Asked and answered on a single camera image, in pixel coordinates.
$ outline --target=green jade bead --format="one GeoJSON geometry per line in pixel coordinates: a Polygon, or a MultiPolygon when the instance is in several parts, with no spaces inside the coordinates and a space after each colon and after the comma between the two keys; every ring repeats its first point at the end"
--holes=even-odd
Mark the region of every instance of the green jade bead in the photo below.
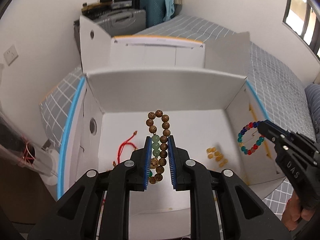
{"type": "Polygon", "coordinates": [[[154,142],[154,143],[152,144],[152,148],[153,148],[154,150],[157,150],[157,149],[160,148],[160,144],[159,144],[158,142],[154,142]]]}
{"type": "Polygon", "coordinates": [[[154,136],[152,136],[152,141],[153,141],[153,142],[158,142],[158,141],[160,141],[159,135],[154,135],[154,136]]]}
{"type": "Polygon", "coordinates": [[[160,150],[153,150],[152,154],[153,154],[154,157],[159,157],[160,150]]]}

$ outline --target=circular hole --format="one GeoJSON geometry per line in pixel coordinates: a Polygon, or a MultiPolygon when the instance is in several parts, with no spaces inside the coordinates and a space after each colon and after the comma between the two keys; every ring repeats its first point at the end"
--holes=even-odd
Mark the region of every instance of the circular hole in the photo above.
{"type": "Polygon", "coordinates": [[[90,132],[92,135],[96,135],[98,130],[97,122],[94,118],[91,118],[90,120],[90,132]]]}

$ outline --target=human hand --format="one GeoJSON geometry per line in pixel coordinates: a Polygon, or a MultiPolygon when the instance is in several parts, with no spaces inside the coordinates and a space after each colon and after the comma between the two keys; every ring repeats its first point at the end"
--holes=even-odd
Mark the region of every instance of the human hand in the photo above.
{"type": "Polygon", "coordinates": [[[287,203],[281,221],[289,229],[289,231],[292,231],[297,228],[298,219],[300,217],[303,220],[309,221],[314,215],[314,213],[315,210],[303,209],[301,211],[300,199],[294,191],[291,200],[287,203]]]}

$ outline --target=beaded bracelet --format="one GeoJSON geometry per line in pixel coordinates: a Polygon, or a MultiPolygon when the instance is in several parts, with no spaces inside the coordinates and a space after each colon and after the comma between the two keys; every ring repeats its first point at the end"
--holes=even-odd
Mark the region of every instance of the beaded bracelet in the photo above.
{"type": "Polygon", "coordinates": [[[256,143],[251,147],[250,150],[247,150],[246,147],[242,143],[242,136],[244,136],[245,132],[249,131],[251,128],[257,128],[259,125],[260,121],[257,122],[250,122],[246,126],[242,128],[240,133],[238,133],[238,143],[239,147],[241,148],[241,151],[244,152],[246,155],[251,155],[254,153],[258,147],[261,145],[261,143],[264,141],[264,135],[260,135],[259,139],[256,141],[256,143]]]}
{"type": "Polygon", "coordinates": [[[150,112],[148,114],[148,120],[146,121],[146,125],[149,126],[149,132],[153,134],[152,136],[152,155],[154,158],[151,159],[150,163],[150,168],[151,169],[156,169],[156,175],[153,176],[152,171],[150,171],[149,174],[149,182],[151,184],[155,184],[163,179],[162,173],[164,173],[164,167],[167,164],[166,157],[168,156],[168,153],[166,150],[168,149],[168,145],[166,142],[168,141],[168,136],[170,136],[171,132],[169,130],[170,124],[168,123],[169,121],[169,116],[167,114],[163,114],[161,110],[157,110],[156,113],[150,112]],[[156,134],[157,132],[157,127],[154,124],[153,120],[156,117],[161,117],[161,120],[163,121],[162,128],[164,129],[163,135],[159,137],[159,135],[156,134]]]}

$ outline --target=white cardboard box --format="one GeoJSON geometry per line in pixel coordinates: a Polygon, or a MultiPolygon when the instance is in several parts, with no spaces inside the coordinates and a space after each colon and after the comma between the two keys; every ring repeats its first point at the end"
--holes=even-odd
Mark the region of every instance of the white cardboard box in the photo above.
{"type": "MultiPolygon", "coordinates": [[[[228,40],[204,45],[172,37],[111,38],[85,17],[80,18],[80,26],[85,77],[65,128],[58,198],[87,170],[111,170],[118,147],[135,130],[138,133],[132,142],[142,148],[150,135],[145,124],[148,113],[158,109],[170,117],[176,146],[186,149],[190,158],[208,169],[232,169],[260,198],[283,181],[272,143],[265,141],[249,156],[240,151],[237,142],[243,126],[268,118],[246,81],[249,49],[245,43],[249,34],[235,34],[228,40]],[[242,44],[241,49],[234,44],[242,44]],[[89,128],[92,118],[97,124],[95,134],[89,128]],[[208,159],[209,147],[216,147],[228,159],[223,168],[208,159]]],[[[155,125],[160,134],[161,120],[157,119],[155,125]]],[[[243,137],[247,148],[259,137],[255,131],[252,129],[243,137]]],[[[132,148],[125,148],[121,161],[129,159],[131,152],[132,148]]],[[[147,191],[131,192],[130,239],[168,239],[190,234],[189,192],[173,190],[169,165],[163,176],[160,183],[149,184],[147,191]],[[159,220],[165,230],[155,230],[159,220]]]]}

